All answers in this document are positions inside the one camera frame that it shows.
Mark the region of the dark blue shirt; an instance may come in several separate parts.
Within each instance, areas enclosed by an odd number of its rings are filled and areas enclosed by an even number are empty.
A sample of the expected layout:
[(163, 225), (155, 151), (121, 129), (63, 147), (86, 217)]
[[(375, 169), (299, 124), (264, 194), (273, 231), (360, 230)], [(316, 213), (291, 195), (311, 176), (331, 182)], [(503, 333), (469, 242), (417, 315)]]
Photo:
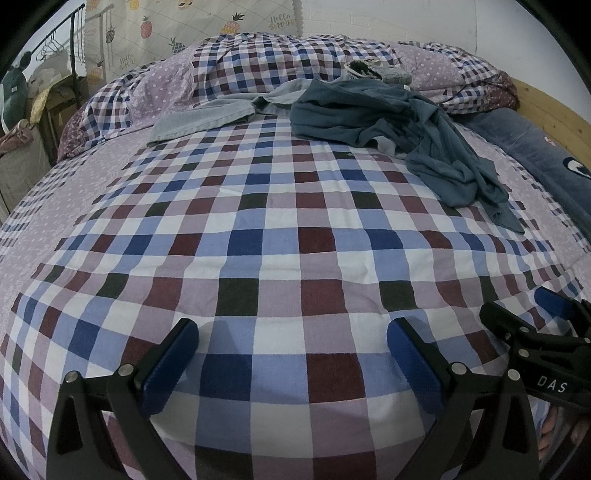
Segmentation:
[(290, 122), (297, 137), (402, 156), (444, 204), (463, 208), (479, 201), (495, 225), (525, 232), (494, 163), (480, 157), (450, 117), (417, 92), (374, 79), (315, 79), (291, 106)]

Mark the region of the black clothes rack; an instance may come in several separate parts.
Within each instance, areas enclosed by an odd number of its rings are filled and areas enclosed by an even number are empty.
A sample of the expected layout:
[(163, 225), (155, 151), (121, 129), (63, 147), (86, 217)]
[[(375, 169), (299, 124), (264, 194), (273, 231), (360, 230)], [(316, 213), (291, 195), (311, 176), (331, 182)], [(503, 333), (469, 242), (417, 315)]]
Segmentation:
[(49, 20), (49, 29), (32, 49), (33, 58), (42, 62), (49, 57), (66, 52), (66, 67), (74, 99), (78, 107), (82, 102), (81, 69), (78, 65), (84, 64), (84, 40), (83, 29), (87, 13), (88, 1), (66, 2), (68, 10), (58, 21)]

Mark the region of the wooden headboard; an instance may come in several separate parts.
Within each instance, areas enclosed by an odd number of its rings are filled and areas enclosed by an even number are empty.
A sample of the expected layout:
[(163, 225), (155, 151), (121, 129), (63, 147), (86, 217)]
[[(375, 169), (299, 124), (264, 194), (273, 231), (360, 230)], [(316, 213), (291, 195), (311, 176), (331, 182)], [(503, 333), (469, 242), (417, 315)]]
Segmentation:
[(590, 123), (541, 90), (514, 79), (517, 111), (581, 160), (590, 161)]

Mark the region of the plaid bed sheet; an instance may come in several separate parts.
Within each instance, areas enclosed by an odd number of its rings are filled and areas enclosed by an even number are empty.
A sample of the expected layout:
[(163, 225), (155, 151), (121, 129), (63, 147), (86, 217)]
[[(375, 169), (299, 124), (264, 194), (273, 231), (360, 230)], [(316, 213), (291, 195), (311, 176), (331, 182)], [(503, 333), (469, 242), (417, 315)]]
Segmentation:
[(482, 137), (524, 231), (442, 204), (405, 163), (305, 141), (263, 119), (149, 146), (105, 141), (50, 170), (1, 229), (1, 437), (46, 475), (59, 385), (133, 363), (197, 323), (190, 365), (153, 419), (192, 479), (392, 479), (432, 419), (391, 357), (412, 320), (488, 374), (497, 301), (551, 333), (534, 289), (587, 295), (590, 244)]

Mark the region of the pink bag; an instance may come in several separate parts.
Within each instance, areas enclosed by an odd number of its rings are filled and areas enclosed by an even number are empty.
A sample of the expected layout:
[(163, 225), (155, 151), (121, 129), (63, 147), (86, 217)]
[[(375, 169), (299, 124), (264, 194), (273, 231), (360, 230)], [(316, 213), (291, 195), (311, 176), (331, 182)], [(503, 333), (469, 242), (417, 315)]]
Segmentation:
[(0, 154), (3, 155), (28, 145), (33, 140), (34, 136), (28, 120), (22, 119), (1, 138)]

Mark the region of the small grey patterned garment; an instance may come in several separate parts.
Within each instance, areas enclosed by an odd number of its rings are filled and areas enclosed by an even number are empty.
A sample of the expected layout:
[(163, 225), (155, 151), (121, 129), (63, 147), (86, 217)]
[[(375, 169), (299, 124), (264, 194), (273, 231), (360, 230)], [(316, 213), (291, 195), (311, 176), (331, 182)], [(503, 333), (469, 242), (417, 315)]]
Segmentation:
[(413, 80), (406, 70), (376, 58), (349, 61), (345, 64), (345, 70), (358, 79), (380, 80), (388, 85), (410, 87)]

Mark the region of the light grey-blue garment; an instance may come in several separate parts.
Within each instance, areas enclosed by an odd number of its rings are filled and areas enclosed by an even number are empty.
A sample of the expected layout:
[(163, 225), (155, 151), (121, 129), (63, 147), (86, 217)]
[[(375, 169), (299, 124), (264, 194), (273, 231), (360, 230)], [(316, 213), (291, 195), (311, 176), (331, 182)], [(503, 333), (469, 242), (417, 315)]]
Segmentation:
[(153, 125), (148, 146), (186, 135), (249, 122), (253, 117), (274, 115), (287, 117), (291, 105), (311, 86), (311, 79), (287, 81), (270, 93), (236, 93), (223, 95), (204, 105), (167, 113)]

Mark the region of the green plush toy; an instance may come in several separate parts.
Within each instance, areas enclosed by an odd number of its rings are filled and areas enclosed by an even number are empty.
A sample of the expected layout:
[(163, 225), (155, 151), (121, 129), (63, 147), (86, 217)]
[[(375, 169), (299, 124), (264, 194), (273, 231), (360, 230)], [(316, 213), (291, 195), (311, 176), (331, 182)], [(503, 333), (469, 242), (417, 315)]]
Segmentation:
[(15, 66), (10, 66), (1, 81), (1, 125), (8, 133), (25, 118), (29, 87), (24, 70), (31, 62), (32, 53), (25, 51)]

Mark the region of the pineapple print curtain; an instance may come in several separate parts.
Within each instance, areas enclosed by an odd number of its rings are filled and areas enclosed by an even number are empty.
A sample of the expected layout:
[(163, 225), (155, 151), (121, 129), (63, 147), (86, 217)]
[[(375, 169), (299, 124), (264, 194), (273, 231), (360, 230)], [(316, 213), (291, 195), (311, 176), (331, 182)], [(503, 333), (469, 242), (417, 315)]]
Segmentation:
[(86, 79), (92, 88), (209, 37), (242, 32), (296, 35), (288, 0), (87, 1), (83, 27)]

